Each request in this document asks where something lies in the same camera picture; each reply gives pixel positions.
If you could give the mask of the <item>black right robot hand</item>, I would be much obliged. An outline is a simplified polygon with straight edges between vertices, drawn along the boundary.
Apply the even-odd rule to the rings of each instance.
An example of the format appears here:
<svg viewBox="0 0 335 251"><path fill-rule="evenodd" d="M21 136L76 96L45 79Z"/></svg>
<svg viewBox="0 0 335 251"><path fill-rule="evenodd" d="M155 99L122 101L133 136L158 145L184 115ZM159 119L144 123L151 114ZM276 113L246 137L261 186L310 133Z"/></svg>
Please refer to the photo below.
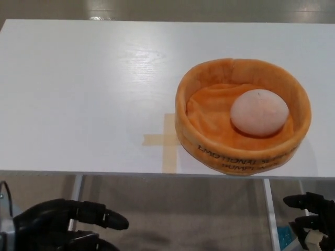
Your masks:
<svg viewBox="0 0 335 251"><path fill-rule="evenodd" d="M317 231L315 250L334 250L334 201L327 200L322 195L307 192L301 195L291 195L283 198L284 203L291 207L307 210L309 216L301 216L289 222L302 249L311 248L311 233Z"/></svg>

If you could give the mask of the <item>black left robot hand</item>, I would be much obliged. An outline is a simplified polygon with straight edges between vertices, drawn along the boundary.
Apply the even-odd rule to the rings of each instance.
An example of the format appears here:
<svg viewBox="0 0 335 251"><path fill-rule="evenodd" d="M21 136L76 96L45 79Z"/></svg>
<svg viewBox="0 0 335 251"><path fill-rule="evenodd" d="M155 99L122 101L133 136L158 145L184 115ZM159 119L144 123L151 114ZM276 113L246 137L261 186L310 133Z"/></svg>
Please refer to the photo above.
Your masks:
<svg viewBox="0 0 335 251"><path fill-rule="evenodd" d="M129 221L104 204L53 199L14 217L15 250L117 250L92 231L69 230L71 220L113 230L126 230Z"/></svg>

